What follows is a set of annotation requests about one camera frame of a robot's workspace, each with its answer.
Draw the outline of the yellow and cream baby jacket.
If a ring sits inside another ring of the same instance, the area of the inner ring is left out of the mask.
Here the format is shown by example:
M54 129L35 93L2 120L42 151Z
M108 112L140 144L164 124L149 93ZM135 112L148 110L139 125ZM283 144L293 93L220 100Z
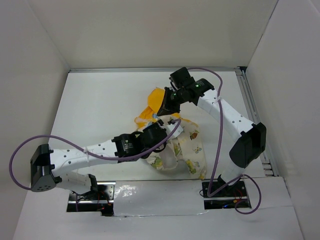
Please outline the yellow and cream baby jacket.
M149 94L147 107L134 119L139 132L157 120L162 120L167 127L170 120L181 117L178 113L157 116L164 95L165 90L158 87ZM164 150L159 153L152 152L146 162L161 172L177 170L178 166L186 167L192 179L204 180L207 174L207 161L199 126L189 119L182 118L180 127L183 131L176 130L166 142Z

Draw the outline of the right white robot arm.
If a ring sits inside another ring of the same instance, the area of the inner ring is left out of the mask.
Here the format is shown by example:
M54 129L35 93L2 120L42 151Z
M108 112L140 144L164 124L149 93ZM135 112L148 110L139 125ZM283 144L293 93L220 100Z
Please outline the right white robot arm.
M218 121L220 134L227 131L232 137L229 164L217 179L220 194L230 196L245 169L265 151L266 126L242 116L221 98L221 87L215 88L204 78L195 80L186 67L171 73L169 79L171 87L165 88L158 116L179 113L181 104L193 103Z

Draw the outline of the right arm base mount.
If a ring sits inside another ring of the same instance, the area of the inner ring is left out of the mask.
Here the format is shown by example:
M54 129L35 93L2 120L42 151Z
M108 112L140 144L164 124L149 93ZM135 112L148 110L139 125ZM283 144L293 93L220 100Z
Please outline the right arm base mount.
M227 185L215 195L208 196L209 180L202 181L202 187L199 191L203 197L205 210L232 209L238 203L237 208L251 208L248 199L246 185L243 180L238 180L234 185Z

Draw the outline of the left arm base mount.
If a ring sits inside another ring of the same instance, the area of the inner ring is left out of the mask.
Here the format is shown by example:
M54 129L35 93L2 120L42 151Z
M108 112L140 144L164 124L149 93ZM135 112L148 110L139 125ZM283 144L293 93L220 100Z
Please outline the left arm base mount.
M114 216L115 181L97 181L88 175L89 191L78 194L70 192L67 213L99 212L104 217Z

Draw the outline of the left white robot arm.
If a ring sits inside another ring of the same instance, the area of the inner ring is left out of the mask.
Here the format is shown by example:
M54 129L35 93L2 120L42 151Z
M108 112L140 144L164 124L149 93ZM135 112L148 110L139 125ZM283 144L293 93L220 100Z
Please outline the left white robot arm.
M31 191L41 193L56 187L66 188L92 200L99 193L95 176L88 173L72 181L72 171L146 159L151 153L160 152L166 147L168 136L169 130L157 122L142 131L123 133L87 147L80 147L55 136L56 140L65 142L72 148L52 149L49 144L37 147L30 160Z

